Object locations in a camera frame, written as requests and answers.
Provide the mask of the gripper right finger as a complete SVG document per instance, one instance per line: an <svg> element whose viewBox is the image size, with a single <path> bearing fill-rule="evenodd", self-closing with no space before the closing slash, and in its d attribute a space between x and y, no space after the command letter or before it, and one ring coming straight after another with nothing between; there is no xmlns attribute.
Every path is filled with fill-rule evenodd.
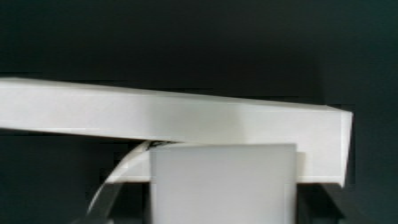
<svg viewBox="0 0 398 224"><path fill-rule="evenodd" d="M353 213L335 183L296 185L294 224L353 224Z"/></svg>

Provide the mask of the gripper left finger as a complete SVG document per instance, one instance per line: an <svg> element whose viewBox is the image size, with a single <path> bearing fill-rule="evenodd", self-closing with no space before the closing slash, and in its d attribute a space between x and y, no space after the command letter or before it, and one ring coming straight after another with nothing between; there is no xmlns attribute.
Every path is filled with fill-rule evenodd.
<svg viewBox="0 0 398 224"><path fill-rule="evenodd" d="M70 224L150 224L148 184L106 183Z"/></svg>

